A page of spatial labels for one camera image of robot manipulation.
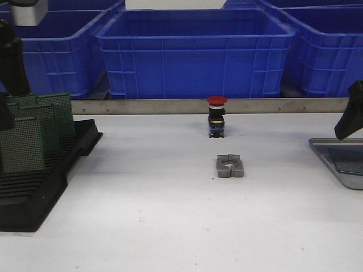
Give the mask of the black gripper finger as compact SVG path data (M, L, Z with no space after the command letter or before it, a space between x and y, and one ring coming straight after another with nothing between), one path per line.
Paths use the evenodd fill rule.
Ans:
M23 62L23 44L7 20L1 19L1 83L12 96L31 92Z
M0 124L1 124L1 131L6 131L13 129L15 126L14 117L12 113L10 112L7 103L6 98L3 93L1 93L1 100L0 100L0 110L1 110L1 116L0 116Z
M362 80L355 81L348 88L347 107L334 128L336 138L345 139L362 129Z

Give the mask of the grey robot arm link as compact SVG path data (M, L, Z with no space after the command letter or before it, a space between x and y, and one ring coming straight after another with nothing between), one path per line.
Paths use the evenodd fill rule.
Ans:
M48 12L47 0L8 1L16 26L37 26Z

